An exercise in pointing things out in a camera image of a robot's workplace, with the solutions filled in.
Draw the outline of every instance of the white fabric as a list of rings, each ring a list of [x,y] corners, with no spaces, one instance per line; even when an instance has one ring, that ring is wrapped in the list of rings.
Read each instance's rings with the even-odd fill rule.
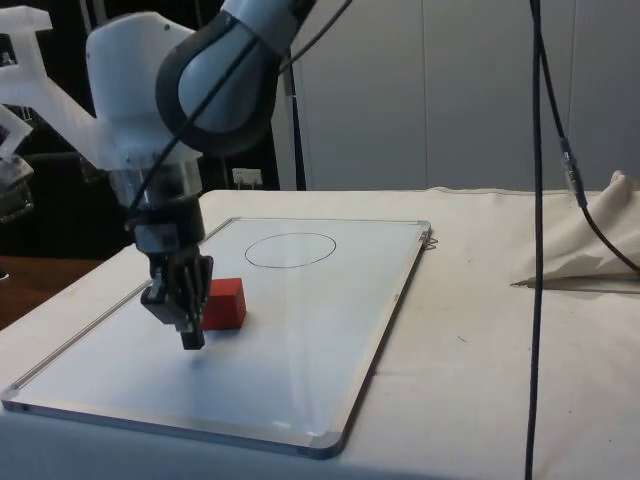
[[[632,179],[622,172],[614,173],[609,187],[589,199],[589,211],[607,238],[631,261],[640,264],[640,191],[634,187]],[[544,208],[547,286],[640,293],[637,274],[596,237],[572,197],[547,197]],[[526,228],[514,231],[521,237],[524,257],[514,276],[516,283],[524,285],[531,285],[535,275],[534,245],[529,233]]]
[[[233,216],[433,223],[439,243],[416,271],[345,451],[318,462],[2,410],[1,478],[522,477],[533,292],[509,284],[518,229],[533,234],[532,196],[216,192],[202,206],[208,230]],[[1,332],[0,387],[146,273],[129,248]],[[545,293],[536,478],[638,478],[637,312],[635,296]]]

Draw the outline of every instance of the cloth fold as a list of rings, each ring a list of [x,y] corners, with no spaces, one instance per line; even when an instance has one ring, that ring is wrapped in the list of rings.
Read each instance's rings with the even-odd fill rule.
[[[545,198],[545,288],[640,293],[640,278],[593,233],[573,198]],[[640,191],[620,171],[600,194],[589,195],[589,212],[625,256],[640,263]],[[515,285],[532,286],[535,249],[526,242],[517,263]]]

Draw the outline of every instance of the drawn circle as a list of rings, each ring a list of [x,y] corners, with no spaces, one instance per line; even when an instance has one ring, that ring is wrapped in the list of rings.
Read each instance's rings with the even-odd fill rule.
[[[329,258],[336,241],[320,233],[283,233],[258,240],[244,252],[247,261],[261,268],[300,268]]]

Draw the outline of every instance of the whiteboard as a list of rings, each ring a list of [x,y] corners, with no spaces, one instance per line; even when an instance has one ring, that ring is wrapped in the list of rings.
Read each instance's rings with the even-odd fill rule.
[[[234,219],[201,246],[247,317],[200,351],[135,292],[3,393],[6,408],[327,458],[429,234],[425,222]]]

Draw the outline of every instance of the wall outlet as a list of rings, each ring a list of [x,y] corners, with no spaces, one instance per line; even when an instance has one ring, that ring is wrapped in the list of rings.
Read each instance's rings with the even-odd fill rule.
[[[234,168],[233,183],[239,187],[261,187],[262,171],[259,168]]]

